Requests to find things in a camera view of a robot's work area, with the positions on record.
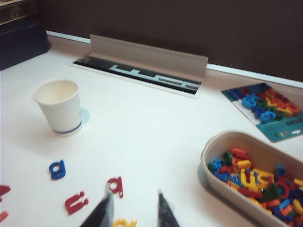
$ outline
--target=plastic tray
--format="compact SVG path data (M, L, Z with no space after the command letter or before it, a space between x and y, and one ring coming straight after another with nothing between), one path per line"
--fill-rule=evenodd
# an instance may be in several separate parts
M292 174L295 178L303 179L303 163L250 135L237 131L226 131L213 137L206 143L201 155L203 171L214 191L262 225L287 227L286 223L254 204L244 195L216 178L208 170L207 162L212 162L215 158L223 158L225 151L230 150L232 147L245 149L256 168L271 173L275 172L277 165L281 165L285 168L287 174Z

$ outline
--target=paper cup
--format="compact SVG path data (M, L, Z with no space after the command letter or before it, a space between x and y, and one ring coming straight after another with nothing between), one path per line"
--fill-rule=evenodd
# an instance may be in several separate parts
M79 87L70 80L55 80L43 84L34 93L52 129L58 134L71 134L81 127Z

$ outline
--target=white table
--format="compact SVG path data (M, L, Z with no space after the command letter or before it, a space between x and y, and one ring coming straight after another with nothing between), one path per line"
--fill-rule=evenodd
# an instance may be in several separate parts
M207 70L196 97L145 86L131 79L70 66L89 44L49 37L49 52L1 72L2 227L75 227L93 211L109 178L122 176L124 198L114 195L114 220L155 227L158 189L182 227L257 226L202 186L197 176L205 143L225 130L249 133L303 161L303 136L271 143L221 90L260 80ZM42 83L70 79L80 86L89 120L81 131L58 137L32 95ZM303 107L303 90L268 83ZM52 162L66 176L52 181ZM84 191L89 204L68 216L64 202Z

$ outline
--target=brown wall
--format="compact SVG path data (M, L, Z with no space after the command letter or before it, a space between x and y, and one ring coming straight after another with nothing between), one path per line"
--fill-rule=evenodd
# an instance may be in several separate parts
M45 28L205 55L303 82L301 0L38 0Z

